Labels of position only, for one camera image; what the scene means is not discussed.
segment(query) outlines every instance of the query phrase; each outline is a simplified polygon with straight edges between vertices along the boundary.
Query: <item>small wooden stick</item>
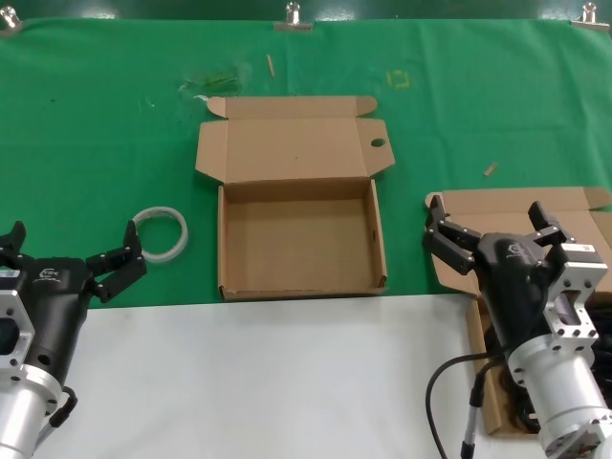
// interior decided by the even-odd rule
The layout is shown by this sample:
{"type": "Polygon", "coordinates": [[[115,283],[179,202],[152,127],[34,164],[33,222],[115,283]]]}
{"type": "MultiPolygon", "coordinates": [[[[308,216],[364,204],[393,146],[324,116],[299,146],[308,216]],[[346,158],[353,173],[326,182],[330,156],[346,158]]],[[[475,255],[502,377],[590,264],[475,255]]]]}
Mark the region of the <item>small wooden stick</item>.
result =
{"type": "Polygon", "coordinates": [[[497,168],[497,163],[493,163],[489,166],[489,168],[487,170],[485,170],[484,174],[485,177],[489,177],[491,174],[493,174],[493,172],[495,171],[495,169],[497,168]]]}
{"type": "Polygon", "coordinates": [[[270,55],[267,55],[267,56],[268,56],[268,67],[270,67],[270,75],[272,75],[272,78],[274,78],[275,74],[274,74],[274,66],[272,64],[272,58],[270,57],[270,55]]]}

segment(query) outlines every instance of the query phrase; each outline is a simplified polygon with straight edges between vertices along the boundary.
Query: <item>black cable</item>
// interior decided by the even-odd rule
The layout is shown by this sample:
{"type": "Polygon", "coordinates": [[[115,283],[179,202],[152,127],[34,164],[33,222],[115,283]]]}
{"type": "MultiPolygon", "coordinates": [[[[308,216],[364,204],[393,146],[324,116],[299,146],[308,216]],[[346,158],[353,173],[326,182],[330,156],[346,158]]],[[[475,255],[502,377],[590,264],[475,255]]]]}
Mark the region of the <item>black cable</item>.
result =
{"type": "Polygon", "coordinates": [[[471,388],[470,393],[470,405],[475,406],[477,408],[482,408],[482,403],[485,399],[485,380],[487,376],[487,372],[491,370],[494,366],[503,363],[502,359],[491,359],[487,363],[483,365],[482,368],[476,373],[476,378],[474,379],[474,386],[471,388]]]}
{"type": "Polygon", "coordinates": [[[58,408],[54,415],[49,418],[49,425],[53,428],[59,428],[62,424],[64,424],[64,421],[68,419],[70,413],[73,412],[78,402],[77,394],[73,389],[67,385],[64,385],[62,391],[68,395],[68,399],[64,405],[61,408],[58,408]]]}
{"type": "Polygon", "coordinates": [[[447,370],[448,368],[452,367],[453,365],[457,363],[462,363],[464,361],[481,361],[483,359],[501,357],[504,355],[505,352],[510,351],[511,349],[515,349],[518,346],[520,346],[526,339],[529,339],[531,333],[534,331],[538,323],[541,321],[542,319],[541,316],[544,314],[544,310],[546,309],[547,302],[548,302],[548,288],[542,289],[542,303],[540,307],[538,308],[537,313],[534,315],[533,323],[527,329],[527,333],[525,333],[525,336],[521,337],[521,339],[517,339],[516,342],[507,344],[493,351],[481,352],[479,354],[466,354],[465,356],[455,357],[454,359],[450,359],[449,361],[444,362],[442,365],[438,367],[436,371],[433,372],[433,375],[431,375],[431,378],[429,379],[429,383],[427,384],[427,389],[426,389],[426,394],[425,394],[425,410],[426,410],[426,415],[427,415],[427,421],[429,422],[429,428],[431,429],[431,435],[433,436],[433,441],[435,442],[436,447],[438,448],[438,452],[440,453],[440,457],[442,459],[448,459],[448,457],[444,451],[444,447],[442,445],[442,441],[440,440],[440,436],[438,435],[438,429],[436,428],[436,424],[433,420],[433,413],[431,411],[431,393],[433,392],[433,385],[436,383],[438,378],[440,378],[440,375],[444,373],[445,370],[447,370]]]}
{"type": "Polygon", "coordinates": [[[514,410],[516,411],[516,417],[527,430],[532,433],[539,432],[539,421],[529,417],[530,414],[534,412],[534,406],[532,405],[532,401],[529,399],[529,397],[523,397],[522,399],[518,400],[514,410]]]}
{"type": "Polygon", "coordinates": [[[606,403],[612,399],[612,306],[598,304],[589,311],[591,322],[600,337],[593,344],[595,363],[591,367],[595,381],[606,403]]]}

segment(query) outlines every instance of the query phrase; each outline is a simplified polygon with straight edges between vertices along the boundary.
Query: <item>box lid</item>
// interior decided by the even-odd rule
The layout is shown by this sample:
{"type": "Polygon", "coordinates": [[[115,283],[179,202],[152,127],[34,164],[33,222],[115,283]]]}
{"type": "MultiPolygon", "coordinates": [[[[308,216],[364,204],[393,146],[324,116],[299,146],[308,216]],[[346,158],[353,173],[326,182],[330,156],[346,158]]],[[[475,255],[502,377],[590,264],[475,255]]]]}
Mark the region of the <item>box lid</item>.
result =
{"type": "Polygon", "coordinates": [[[196,169],[225,184],[353,178],[394,164],[372,97],[210,98],[196,169]]]}
{"type": "MultiPolygon", "coordinates": [[[[429,193],[429,206],[434,194],[441,196],[449,220],[479,232],[533,232],[527,211],[534,201],[555,216],[559,223],[579,242],[591,244],[603,261],[612,268],[612,213],[593,212],[611,204],[608,191],[601,187],[549,187],[450,190],[429,193]]],[[[433,256],[438,280],[467,294],[478,295],[474,272],[461,275],[433,256]]],[[[612,272],[601,281],[598,292],[612,292],[612,272]]]]}

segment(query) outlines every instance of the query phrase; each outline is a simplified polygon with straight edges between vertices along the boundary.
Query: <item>cardboard box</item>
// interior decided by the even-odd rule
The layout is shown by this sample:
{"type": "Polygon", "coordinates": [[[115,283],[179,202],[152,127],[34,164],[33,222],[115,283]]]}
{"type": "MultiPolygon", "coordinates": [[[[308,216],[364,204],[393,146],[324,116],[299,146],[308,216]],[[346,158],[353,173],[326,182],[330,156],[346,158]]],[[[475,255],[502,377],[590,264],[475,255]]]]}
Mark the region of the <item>cardboard box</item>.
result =
{"type": "MultiPolygon", "coordinates": [[[[534,231],[527,210],[533,201],[540,201],[547,213],[578,242],[595,246],[602,260],[612,267],[612,213],[594,211],[612,202],[610,194],[597,187],[516,188],[443,191],[426,198],[429,205],[433,194],[442,196],[449,220],[479,231],[528,234],[534,231]]],[[[446,287],[473,295],[467,316],[471,351],[485,352],[484,334],[491,324],[487,308],[479,297],[474,272],[466,276],[455,272],[437,257],[433,264],[440,283],[446,287]]],[[[607,299],[612,294],[612,270],[601,280],[591,301],[607,299]]],[[[485,361],[474,363],[476,372],[485,361]]],[[[501,367],[487,375],[483,416],[490,435],[514,437],[526,435],[525,429],[513,418],[506,392],[499,385],[501,367]]]]}
{"type": "Polygon", "coordinates": [[[224,299],[372,295],[386,282],[371,176],[394,164],[370,97],[210,98],[196,169],[219,187],[224,299]]]}

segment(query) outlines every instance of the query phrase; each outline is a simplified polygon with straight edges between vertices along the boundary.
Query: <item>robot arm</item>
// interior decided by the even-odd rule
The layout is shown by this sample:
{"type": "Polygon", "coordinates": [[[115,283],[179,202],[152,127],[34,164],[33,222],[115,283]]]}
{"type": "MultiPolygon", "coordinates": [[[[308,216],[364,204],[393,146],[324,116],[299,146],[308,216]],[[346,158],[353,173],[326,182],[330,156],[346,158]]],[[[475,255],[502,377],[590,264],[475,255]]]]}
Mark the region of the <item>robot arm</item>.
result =
{"type": "Polygon", "coordinates": [[[607,266],[538,202],[529,217],[531,234],[480,235],[448,221],[434,196],[424,245],[458,273],[475,271],[513,378],[534,405],[546,456],[610,459],[612,413],[590,371],[598,335],[584,308],[607,266]]]}
{"type": "Polygon", "coordinates": [[[25,236],[21,222],[0,236],[0,267],[7,267],[0,271],[2,459],[32,457],[74,408],[77,398],[64,382],[91,298],[107,302],[146,274],[131,221],[120,249],[86,261],[27,256],[20,253],[25,236]],[[69,400],[57,408],[62,392],[69,400]]]}

